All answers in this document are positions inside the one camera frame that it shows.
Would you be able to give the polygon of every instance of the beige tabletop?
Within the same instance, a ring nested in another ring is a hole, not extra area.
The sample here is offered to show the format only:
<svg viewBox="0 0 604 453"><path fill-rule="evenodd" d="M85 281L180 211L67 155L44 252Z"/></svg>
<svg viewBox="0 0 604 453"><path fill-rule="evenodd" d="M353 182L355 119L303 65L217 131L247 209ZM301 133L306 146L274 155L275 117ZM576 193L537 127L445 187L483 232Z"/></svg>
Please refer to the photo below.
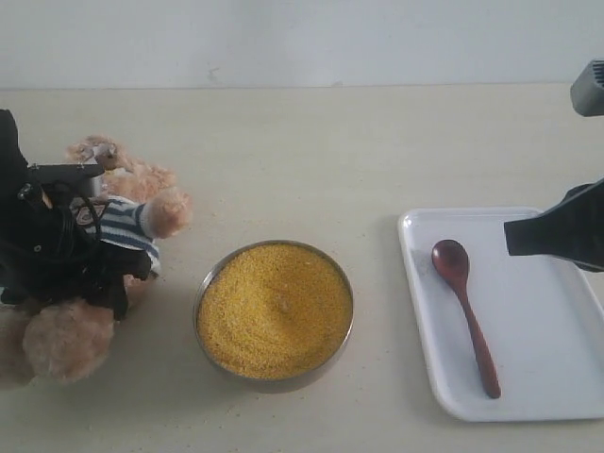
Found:
<svg viewBox="0 0 604 453"><path fill-rule="evenodd" d="M176 170L195 208L191 228L160 244L163 279L98 372L0 394L0 451L604 451L601 422L468 425L441 410L396 233L413 208L548 208L600 178L604 119L579 117L568 89L0 92L31 162L108 134ZM274 238L338 260L355 326L322 379L254 394L206 362L192 306L216 261ZM604 295L604 277L590 280Z"/></svg>

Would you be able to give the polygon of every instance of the white tray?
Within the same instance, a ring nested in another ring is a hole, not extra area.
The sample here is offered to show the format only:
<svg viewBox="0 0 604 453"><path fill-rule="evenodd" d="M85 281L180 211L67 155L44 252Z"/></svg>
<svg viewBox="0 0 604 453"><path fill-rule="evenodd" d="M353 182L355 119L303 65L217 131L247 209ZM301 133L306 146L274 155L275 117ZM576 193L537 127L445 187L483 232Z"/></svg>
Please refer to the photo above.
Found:
<svg viewBox="0 0 604 453"><path fill-rule="evenodd" d="M604 417L604 314L583 273L551 257L510 257L503 222L530 208L413 210L400 217L411 297L432 390L465 421ZM470 256L470 304L491 349L502 395L482 390L456 296L430 251L454 239Z"/></svg>

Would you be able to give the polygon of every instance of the white wall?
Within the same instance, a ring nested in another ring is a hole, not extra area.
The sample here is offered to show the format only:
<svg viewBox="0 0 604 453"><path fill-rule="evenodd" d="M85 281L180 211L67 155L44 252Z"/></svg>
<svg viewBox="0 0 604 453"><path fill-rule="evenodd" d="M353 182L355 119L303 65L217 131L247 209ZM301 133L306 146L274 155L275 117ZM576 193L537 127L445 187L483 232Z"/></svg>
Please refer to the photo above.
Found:
<svg viewBox="0 0 604 453"><path fill-rule="evenodd" d="M602 0L0 0L0 88L572 81Z"/></svg>

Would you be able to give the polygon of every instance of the bowl rim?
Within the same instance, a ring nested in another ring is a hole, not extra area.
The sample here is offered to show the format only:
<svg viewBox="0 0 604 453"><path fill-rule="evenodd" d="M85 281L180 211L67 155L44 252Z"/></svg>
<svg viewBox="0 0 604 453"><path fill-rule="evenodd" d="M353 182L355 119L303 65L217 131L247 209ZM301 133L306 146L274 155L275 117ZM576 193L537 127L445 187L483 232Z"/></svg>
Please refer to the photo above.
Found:
<svg viewBox="0 0 604 453"><path fill-rule="evenodd" d="M221 365L208 351L208 349L206 348L206 346L204 344L203 339L201 338L201 334L199 333L199 328L198 328L198 321L199 321L199 311L201 310L203 296L204 296L206 290L208 289L208 287L210 286L210 284L212 283L212 281L216 277L218 277L218 275L223 271L223 269L227 266L227 264L229 264L231 261L233 261L237 256L239 256L243 252L245 252L247 250L251 250L253 248L258 248L258 247L262 247L265 245L279 245L279 244L293 245L293 246L298 246L298 247L304 248L306 250L309 250L310 252L315 253L319 257L326 260L331 266L333 266L333 268L338 272L340 277L343 279L344 285L346 286L346 289L348 290L348 293L350 295L350 322L348 323L348 328L346 329L346 333L345 333L344 338L342 339L340 345L324 361L322 361L321 363L319 363L318 365L314 366L313 368L311 368L309 370L306 370L297 375L292 375L289 377L282 377L282 378L278 378L278 379L270 379L270 378L263 379L263 378L259 378L259 377L249 377L249 376L241 375L241 374L235 373L234 371L229 370L228 368L225 368L225 366ZM207 359L214 366L218 367L220 370L226 372L228 375L231 375L234 378L242 379L242 380L248 381L250 383L259 383L259 384L287 383L287 382L291 382L295 379L309 377L310 375L313 375L313 374L317 373L319 370L327 367L336 358L339 357L339 353L343 351L344 347L348 343L350 333L352 332L352 326L354 324L354 317L355 317L354 292L352 289L352 285L350 284L350 280L348 279L348 276L346 275L342 266L340 264L338 264L338 262L335 259L333 259L330 255L328 255L323 250L321 250L313 245L310 245L308 243L302 243L299 241L294 241L294 240L289 240L289 239L272 239L272 240L266 240L266 241L259 241L259 242L255 242L255 243L250 243L248 245L245 245L243 247L240 247L240 248L230 252L228 255L224 256L221 260L219 260L216 264L214 264L214 266L206 274L206 277L201 282L201 285L199 286L199 289L197 290L197 292L195 294L195 301L193 303L193 329L195 331L195 338L197 339L197 342L198 342L199 346L201 347L202 351L204 352L205 356L207 357Z"/></svg>

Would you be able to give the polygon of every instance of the tray rim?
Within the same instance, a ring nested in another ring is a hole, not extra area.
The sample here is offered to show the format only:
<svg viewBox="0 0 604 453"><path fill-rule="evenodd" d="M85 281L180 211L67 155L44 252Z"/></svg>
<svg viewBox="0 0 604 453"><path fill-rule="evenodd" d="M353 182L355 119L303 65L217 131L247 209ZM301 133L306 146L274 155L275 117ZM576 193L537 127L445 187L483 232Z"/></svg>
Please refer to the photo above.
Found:
<svg viewBox="0 0 604 453"><path fill-rule="evenodd" d="M425 365L428 371L428 382L434 397L440 406L447 412L449 415L454 418L458 418L464 422L472 422L472 423L504 423L504 422L512 422L512 423L527 423L527 422L547 422L547 421L570 421L570 420L598 420L604 419L604 404L601 405L599 410L591 411L583 416L570 416L570 417L559 417L559 416L551 416L551 417L483 417L480 416L482 412L473 412L473 411L464 411L461 410L459 406L453 406L449 403L448 398L445 396L442 391L442 387L439 383L439 379L437 378L434 370L432 369L432 363L436 361L433 355L433 351L428 346L428 335L426 330L426 322L423 319L423 313L419 307L419 301L417 296L417 288L416 282L414 278L411 277L411 249L408 244L408 238L405 234L405 220L412 217L413 215L421 215L421 214L443 214L443 215L458 215L462 216L473 216L473 215L489 215L492 213L493 215L505 215L506 213L522 213L522 211L527 211L529 213L534 213L538 215L543 213L544 210L526 206L484 206L484 207L458 207L458 208L415 208L411 210L405 211L403 214L399 215L396 220L396 229L398 230L399 241L402 249L403 261L405 264L405 274L407 278L407 282L409 285L410 295L411 295L411 303L413 305L413 311L415 314L415 321L419 331L420 336L420 344L422 347L422 351L424 354ZM580 271L579 268L575 268L573 270L576 274L576 277L579 279L579 283L583 286L586 294L589 295L591 303L595 304L596 311L599 313L600 322L604 326L604 307L602 307L599 298L597 297L596 292L594 291L592 285L589 283L587 276Z"/></svg>

